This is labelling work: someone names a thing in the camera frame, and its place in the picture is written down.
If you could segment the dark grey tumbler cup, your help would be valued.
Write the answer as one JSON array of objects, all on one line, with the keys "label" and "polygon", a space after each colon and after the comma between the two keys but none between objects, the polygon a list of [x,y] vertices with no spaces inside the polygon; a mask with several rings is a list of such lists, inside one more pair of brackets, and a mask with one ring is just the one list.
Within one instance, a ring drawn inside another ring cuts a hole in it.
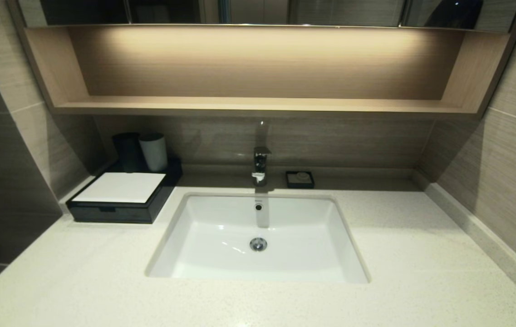
[{"label": "dark grey tumbler cup", "polygon": [[111,137],[119,163],[126,173],[142,172],[144,159],[139,143],[139,133],[118,133]]}]

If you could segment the black box drawer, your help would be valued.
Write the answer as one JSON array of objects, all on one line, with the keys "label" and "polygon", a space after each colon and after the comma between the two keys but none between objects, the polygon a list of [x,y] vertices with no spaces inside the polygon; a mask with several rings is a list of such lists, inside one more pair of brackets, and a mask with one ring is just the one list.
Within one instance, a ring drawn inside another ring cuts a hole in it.
[{"label": "black box drawer", "polygon": [[118,203],[72,203],[68,209],[76,222],[151,224],[155,220],[147,207]]}]

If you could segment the black amenity drawer box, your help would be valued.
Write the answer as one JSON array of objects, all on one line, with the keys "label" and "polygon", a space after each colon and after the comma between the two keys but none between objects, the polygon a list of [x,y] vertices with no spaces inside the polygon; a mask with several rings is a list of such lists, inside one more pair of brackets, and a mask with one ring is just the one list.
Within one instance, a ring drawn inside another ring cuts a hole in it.
[{"label": "black amenity drawer box", "polygon": [[[96,176],[96,178],[102,176],[102,174],[107,172],[124,172],[122,170],[122,166],[119,162],[116,162],[109,166],[104,172]],[[152,173],[152,172],[135,172],[135,173]],[[181,162],[179,159],[170,159],[169,160],[169,166],[167,169],[160,172],[162,174],[165,174],[164,180],[161,182],[160,186],[157,187],[157,189],[154,191],[154,193],[151,195],[151,197],[146,201],[146,203],[118,203],[119,205],[126,205],[126,206],[135,206],[135,207],[147,207],[151,214],[155,217],[158,216],[160,213],[162,207],[169,199],[169,196],[171,195],[173,189],[177,185],[179,179],[182,176],[182,168],[181,168]],[[80,191],[87,188],[88,185],[90,185],[96,178],[91,180],[86,186],[81,188],[75,195],[71,197],[71,199],[66,201],[66,207],[71,205],[72,203],[100,203],[100,202],[75,202],[72,199],[80,193]]]}]

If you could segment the chrome basin faucet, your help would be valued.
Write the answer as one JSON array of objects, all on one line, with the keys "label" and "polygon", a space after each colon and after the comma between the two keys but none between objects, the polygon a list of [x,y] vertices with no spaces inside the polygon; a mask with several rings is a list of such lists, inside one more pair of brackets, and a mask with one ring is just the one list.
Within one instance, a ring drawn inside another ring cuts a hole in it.
[{"label": "chrome basin faucet", "polygon": [[271,155],[270,149],[265,146],[254,148],[254,171],[251,173],[252,182],[257,188],[267,184],[267,158]]}]

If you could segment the black soap dish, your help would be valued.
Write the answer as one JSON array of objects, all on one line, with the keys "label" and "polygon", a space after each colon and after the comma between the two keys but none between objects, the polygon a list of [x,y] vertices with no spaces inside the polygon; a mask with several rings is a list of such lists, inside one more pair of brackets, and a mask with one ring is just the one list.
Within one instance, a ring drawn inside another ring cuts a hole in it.
[{"label": "black soap dish", "polygon": [[312,173],[307,171],[310,174],[310,181],[308,183],[303,183],[296,178],[296,173],[298,171],[286,171],[285,172],[285,180],[288,188],[294,189],[313,189],[315,187],[315,180],[312,176]]}]

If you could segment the white ceramic sink basin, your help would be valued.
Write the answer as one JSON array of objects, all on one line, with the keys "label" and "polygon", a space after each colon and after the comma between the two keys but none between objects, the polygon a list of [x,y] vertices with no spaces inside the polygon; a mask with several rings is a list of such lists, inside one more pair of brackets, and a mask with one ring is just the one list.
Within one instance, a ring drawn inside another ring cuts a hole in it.
[{"label": "white ceramic sink basin", "polygon": [[[268,242],[252,251],[253,238]],[[367,284],[342,213],[329,198],[187,194],[147,277]]]}]

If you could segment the pale grey cup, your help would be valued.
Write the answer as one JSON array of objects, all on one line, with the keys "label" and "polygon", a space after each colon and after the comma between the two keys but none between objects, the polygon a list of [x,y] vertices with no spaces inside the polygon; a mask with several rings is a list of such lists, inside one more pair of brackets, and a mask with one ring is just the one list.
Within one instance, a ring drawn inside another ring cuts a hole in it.
[{"label": "pale grey cup", "polygon": [[162,133],[142,134],[139,143],[148,170],[161,172],[168,168],[167,146]]}]

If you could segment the white card panel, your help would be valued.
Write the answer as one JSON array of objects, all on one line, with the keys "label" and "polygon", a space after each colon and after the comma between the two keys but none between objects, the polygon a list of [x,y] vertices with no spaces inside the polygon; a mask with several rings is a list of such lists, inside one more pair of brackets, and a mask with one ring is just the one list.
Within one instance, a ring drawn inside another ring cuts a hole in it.
[{"label": "white card panel", "polygon": [[75,202],[146,203],[164,180],[162,173],[107,172],[72,200]]}]

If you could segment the wooden wall shelf niche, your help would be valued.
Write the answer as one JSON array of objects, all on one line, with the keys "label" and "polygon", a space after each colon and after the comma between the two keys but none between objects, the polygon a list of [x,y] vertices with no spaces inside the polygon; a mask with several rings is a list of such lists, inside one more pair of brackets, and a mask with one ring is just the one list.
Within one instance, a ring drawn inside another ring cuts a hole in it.
[{"label": "wooden wall shelf niche", "polygon": [[479,119],[513,33],[413,28],[20,28],[54,114]]}]

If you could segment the mirrored wall cabinet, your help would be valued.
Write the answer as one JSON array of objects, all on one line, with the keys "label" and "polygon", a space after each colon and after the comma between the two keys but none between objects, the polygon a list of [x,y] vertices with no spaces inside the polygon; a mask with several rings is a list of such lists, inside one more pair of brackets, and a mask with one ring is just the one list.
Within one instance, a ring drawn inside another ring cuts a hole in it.
[{"label": "mirrored wall cabinet", "polygon": [[509,32],[516,0],[15,0],[51,25],[335,25]]}]

